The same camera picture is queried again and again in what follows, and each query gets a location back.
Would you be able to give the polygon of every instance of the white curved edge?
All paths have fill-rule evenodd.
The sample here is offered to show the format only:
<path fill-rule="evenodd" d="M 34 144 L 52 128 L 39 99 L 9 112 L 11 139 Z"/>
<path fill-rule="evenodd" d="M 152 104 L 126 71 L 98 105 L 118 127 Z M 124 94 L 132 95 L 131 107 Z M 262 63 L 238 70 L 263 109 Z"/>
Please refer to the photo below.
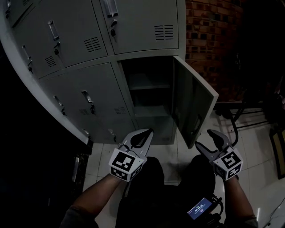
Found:
<path fill-rule="evenodd" d="M 8 21 L 5 18 L 4 0 L 0 0 L 0 40 L 6 55 L 12 64 L 14 70 L 28 88 L 31 94 L 37 101 L 68 131 L 80 139 L 85 144 L 88 143 L 88 138 L 79 131 L 65 116 L 61 114 L 59 109 L 50 101 L 49 97 L 42 90 L 38 81 L 28 71 L 27 66 L 22 60 L 20 53 L 16 47 L 16 43 L 12 34 L 12 30 Z"/>

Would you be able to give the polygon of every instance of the smartphone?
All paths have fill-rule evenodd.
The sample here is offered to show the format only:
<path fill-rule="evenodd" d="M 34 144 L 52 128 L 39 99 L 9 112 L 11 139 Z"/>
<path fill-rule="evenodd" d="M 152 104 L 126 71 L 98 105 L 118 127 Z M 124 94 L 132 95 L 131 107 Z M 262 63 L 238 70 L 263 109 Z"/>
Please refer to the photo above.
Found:
<path fill-rule="evenodd" d="M 206 198 L 203 198 L 199 203 L 196 204 L 195 207 L 193 207 L 190 211 L 188 211 L 188 215 L 193 219 L 196 220 L 198 217 L 200 217 L 210 206 L 212 203 L 207 200 Z"/>

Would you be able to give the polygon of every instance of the floor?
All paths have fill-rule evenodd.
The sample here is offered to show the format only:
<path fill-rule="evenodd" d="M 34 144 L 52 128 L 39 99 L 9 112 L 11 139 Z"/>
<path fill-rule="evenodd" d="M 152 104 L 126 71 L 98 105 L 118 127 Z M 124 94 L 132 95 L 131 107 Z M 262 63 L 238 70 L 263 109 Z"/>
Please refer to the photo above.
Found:
<path fill-rule="evenodd" d="M 256 110 L 260 109 L 248 109 L 245 112 Z M 264 120 L 263 112 L 246 114 L 241 115 L 236 125 L 245 126 Z M 203 131 L 197 140 L 209 149 L 214 150 L 215 145 L 212 138 L 207 134 L 207 129 L 219 130 L 227 135 L 232 142 L 235 140 L 231 122 L 217 116 L 215 112 L 211 113 L 210 118 L 203 125 Z M 269 124 L 240 128 L 239 141 L 236 145 L 244 159 L 243 169 L 238 174 L 239 182 L 253 207 L 260 228 L 267 224 L 270 213 L 285 197 L 285 178 L 281 180 L 277 178 L 269 130 Z M 93 153 L 89 157 L 87 165 L 84 189 L 87 189 L 109 173 L 108 162 L 114 148 L 117 148 L 117 146 L 109 144 L 94 145 Z M 195 147 L 190 150 L 187 148 L 180 132 L 177 131 L 173 145 L 151 146 L 147 155 L 156 157 L 160 161 L 165 175 L 165 184 L 178 185 L 180 182 L 179 172 L 198 154 L 199 152 Z M 118 205 L 125 185 L 125 182 L 120 184 L 108 204 L 95 219 L 100 228 L 115 227 Z M 215 195 L 222 197 L 224 204 L 224 185 L 222 179 L 218 176 L 216 177 Z M 220 208 L 217 207 L 213 213 L 215 212 L 220 212 Z M 221 222 L 224 219 L 225 212 L 222 214 Z M 274 213 L 270 227 L 280 228 L 284 222 L 285 202 Z"/>

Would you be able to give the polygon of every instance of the brick wall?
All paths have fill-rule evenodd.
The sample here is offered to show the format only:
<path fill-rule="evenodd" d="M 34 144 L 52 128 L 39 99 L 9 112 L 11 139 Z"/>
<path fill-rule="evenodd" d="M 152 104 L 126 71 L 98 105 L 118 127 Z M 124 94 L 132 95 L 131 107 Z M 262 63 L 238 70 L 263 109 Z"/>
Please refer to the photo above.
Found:
<path fill-rule="evenodd" d="M 220 95 L 240 100 L 234 77 L 234 55 L 245 0 L 186 0 L 186 62 Z"/>

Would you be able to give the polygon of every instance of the person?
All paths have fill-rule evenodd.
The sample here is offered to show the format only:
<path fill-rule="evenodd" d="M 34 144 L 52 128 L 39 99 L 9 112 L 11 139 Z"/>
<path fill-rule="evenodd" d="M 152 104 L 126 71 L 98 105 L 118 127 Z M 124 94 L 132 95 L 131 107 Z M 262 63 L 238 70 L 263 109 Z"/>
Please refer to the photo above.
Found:
<path fill-rule="evenodd" d="M 94 219 L 107 204 L 121 179 L 108 174 L 89 187 L 68 209 L 60 228 L 98 227 Z M 165 186 L 158 159 L 148 157 L 130 182 L 127 197 L 118 208 L 116 228 L 205 227 L 194 223 L 187 212 L 204 197 L 211 199 L 215 174 L 202 155 L 196 156 L 181 175 L 179 186 Z M 225 224 L 220 227 L 258 227 L 252 207 L 236 176 L 224 181 Z"/>

